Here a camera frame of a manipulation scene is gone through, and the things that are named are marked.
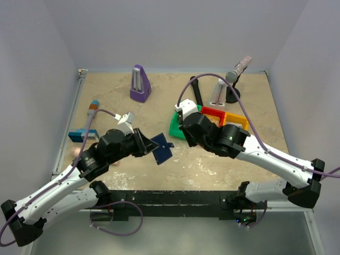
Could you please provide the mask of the blue card holder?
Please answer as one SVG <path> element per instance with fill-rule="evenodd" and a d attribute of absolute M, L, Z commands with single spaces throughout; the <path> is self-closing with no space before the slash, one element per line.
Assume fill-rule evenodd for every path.
<path fill-rule="evenodd" d="M 159 147 L 152 152 L 157 165 L 161 165 L 173 157 L 171 149 L 174 148 L 174 144 L 168 142 L 163 133 L 151 138 L 151 140 L 159 145 Z"/>

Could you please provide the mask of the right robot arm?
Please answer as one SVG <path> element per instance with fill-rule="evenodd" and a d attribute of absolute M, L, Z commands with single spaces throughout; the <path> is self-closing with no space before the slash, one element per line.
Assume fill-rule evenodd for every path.
<path fill-rule="evenodd" d="M 301 160 L 273 147 L 264 149 L 248 131 L 233 124 L 218 127 L 198 112 L 186 117 L 179 128 L 190 147 L 199 145 L 219 157 L 252 163 L 279 177 L 271 182 L 242 182 L 236 202 L 244 205 L 266 200 L 288 200 L 309 209 L 316 205 L 321 191 L 321 177 L 311 171 L 322 169 L 323 161 Z"/>

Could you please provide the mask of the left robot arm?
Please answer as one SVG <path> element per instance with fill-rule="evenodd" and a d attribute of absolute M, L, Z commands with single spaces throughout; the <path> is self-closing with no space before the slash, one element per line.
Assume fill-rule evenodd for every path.
<path fill-rule="evenodd" d="M 57 203 L 70 200 L 72 191 L 89 183 L 89 195 L 77 195 L 70 208 L 80 205 L 81 209 L 101 206 L 110 201 L 111 193 L 102 181 L 96 178 L 106 173 L 110 165 L 128 157 L 143 157 L 159 148 L 159 144 L 145 137 L 139 128 L 130 134 L 111 129 L 98 142 L 78 157 L 58 177 L 35 193 L 20 201 L 7 200 L 1 205 L 6 218 L 5 227 L 10 228 L 16 244 L 23 247 L 35 241 L 43 233 L 51 217 L 58 216 Z"/>

